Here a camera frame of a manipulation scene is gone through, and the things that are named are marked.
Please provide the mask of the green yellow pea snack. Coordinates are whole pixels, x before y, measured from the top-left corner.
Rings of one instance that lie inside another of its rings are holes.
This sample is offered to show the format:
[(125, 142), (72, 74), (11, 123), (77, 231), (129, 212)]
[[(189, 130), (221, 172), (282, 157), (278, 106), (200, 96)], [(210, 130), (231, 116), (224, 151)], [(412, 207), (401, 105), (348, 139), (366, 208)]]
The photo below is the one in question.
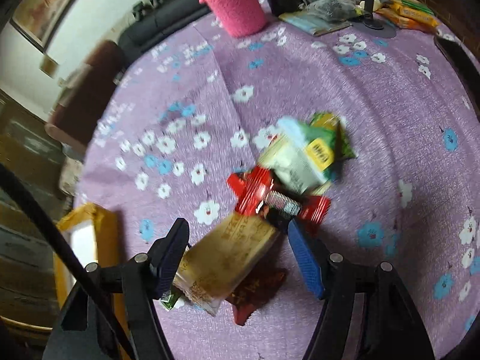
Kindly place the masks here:
[(169, 291), (162, 295), (160, 303), (167, 311), (171, 311), (185, 306), (185, 297), (180, 289), (172, 286)]

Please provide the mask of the beige cracker packet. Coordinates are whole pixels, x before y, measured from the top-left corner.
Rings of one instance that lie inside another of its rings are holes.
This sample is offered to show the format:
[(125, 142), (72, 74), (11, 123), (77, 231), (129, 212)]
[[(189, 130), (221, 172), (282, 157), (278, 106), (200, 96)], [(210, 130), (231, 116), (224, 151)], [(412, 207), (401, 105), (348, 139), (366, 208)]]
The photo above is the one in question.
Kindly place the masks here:
[(280, 232), (258, 215), (233, 212), (186, 251), (173, 284), (215, 316), (225, 300), (269, 251)]

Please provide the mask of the red shiny snack bag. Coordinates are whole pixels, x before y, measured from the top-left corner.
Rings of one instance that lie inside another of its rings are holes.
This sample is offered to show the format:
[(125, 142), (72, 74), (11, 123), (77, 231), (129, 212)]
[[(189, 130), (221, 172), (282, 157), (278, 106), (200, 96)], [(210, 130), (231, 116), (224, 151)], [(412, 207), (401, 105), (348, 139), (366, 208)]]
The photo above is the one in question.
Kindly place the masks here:
[(287, 269), (281, 267), (254, 268), (226, 298), (232, 306), (233, 322), (244, 326), (254, 312), (276, 295), (287, 275)]

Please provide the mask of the yellow cardboard box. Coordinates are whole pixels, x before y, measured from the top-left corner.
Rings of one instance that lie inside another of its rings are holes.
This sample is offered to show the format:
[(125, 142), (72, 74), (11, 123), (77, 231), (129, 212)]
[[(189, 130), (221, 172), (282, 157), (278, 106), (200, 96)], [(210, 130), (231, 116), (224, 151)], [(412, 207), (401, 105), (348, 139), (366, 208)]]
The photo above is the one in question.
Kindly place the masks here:
[[(122, 263), (120, 226), (114, 212), (87, 202), (73, 209), (56, 226), (82, 267), (89, 263), (98, 263), (100, 267), (114, 267)], [(76, 279), (56, 253), (53, 261), (58, 306), (62, 308)], [(113, 295), (113, 304), (115, 316), (127, 332), (124, 295)]]

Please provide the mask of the red candy wrapper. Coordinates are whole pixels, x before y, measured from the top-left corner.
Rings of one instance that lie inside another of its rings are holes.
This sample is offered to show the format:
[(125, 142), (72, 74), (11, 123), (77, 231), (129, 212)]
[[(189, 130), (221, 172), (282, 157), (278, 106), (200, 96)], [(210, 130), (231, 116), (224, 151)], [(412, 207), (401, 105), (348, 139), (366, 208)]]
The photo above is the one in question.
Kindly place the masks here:
[(271, 170), (261, 166), (231, 174), (227, 185), (238, 199), (237, 213), (259, 215), (278, 229), (285, 228), (292, 219), (318, 228), (331, 205), (331, 200), (323, 195), (289, 191)]

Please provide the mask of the white green snack packet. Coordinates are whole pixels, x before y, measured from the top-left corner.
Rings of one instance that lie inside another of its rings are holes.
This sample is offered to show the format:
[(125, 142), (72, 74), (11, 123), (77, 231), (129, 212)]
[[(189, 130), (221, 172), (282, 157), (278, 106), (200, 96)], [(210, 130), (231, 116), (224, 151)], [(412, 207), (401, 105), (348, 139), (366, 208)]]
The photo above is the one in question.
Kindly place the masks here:
[(296, 194), (331, 182), (323, 174), (334, 160), (331, 132), (290, 116), (279, 119), (277, 125), (280, 133), (261, 153), (257, 165), (271, 170)]

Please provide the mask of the purple floral tablecloth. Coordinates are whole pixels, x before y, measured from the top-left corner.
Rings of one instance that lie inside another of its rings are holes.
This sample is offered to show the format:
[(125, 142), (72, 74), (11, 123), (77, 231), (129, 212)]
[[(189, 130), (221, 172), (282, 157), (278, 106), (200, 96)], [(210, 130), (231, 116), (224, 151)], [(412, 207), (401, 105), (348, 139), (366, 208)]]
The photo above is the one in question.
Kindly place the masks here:
[(125, 72), (76, 204), (120, 213), (128, 257), (179, 217), (197, 242), (233, 210), (226, 180), (254, 166), (278, 120), (322, 111), (355, 156), (328, 189), (321, 239), (355, 263), (390, 260), (442, 358), (479, 312), (479, 121), (432, 35), (314, 38), (273, 20), (234, 39), (204, 16)]

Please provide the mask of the black smartphone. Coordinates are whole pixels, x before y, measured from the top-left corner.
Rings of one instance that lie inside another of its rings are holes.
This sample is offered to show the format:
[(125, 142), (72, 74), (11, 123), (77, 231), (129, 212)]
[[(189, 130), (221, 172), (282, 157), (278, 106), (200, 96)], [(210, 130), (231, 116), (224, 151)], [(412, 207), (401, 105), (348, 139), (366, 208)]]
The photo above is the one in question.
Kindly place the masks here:
[(473, 110), (479, 118), (479, 70), (458, 43), (438, 35), (433, 41), (458, 75)]

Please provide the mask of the black leather sofa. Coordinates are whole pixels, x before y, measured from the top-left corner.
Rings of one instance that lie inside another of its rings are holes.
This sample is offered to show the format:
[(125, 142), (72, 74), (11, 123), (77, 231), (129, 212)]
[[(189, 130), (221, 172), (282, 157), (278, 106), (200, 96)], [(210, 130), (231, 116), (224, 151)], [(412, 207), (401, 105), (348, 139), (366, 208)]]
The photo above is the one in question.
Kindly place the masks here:
[(210, 8), (199, 0), (167, 0), (162, 7), (121, 33), (117, 44), (124, 54), (125, 64), (131, 65), (162, 40), (210, 13), (213, 14)]

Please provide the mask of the orange snack boxes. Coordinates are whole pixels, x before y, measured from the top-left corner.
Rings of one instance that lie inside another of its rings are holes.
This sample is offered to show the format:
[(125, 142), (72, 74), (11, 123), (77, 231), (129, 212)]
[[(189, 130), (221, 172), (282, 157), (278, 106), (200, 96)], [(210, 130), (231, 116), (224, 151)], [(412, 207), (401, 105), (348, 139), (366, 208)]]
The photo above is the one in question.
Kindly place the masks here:
[(376, 13), (400, 29), (436, 33), (440, 25), (433, 11), (417, 0), (388, 0), (381, 4)]

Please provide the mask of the framed painting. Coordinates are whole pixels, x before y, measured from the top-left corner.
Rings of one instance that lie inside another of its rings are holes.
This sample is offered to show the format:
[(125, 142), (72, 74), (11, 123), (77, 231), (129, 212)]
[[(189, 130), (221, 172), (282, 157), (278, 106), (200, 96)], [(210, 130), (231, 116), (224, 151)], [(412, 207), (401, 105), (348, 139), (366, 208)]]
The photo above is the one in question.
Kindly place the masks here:
[(75, 1), (22, 0), (10, 23), (37, 50), (44, 52)]

